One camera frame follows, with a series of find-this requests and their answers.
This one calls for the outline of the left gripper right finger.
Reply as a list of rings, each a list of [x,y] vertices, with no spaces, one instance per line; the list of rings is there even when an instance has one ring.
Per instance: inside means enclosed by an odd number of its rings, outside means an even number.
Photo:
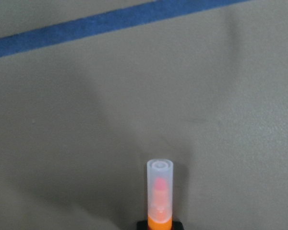
[[[184,226],[180,221],[173,221],[171,230],[184,230]]]

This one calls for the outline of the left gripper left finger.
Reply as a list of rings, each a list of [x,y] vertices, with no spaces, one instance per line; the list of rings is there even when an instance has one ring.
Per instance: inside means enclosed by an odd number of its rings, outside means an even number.
[[[136,223],[136,230],[149,230],[147,220],[141,220]]]

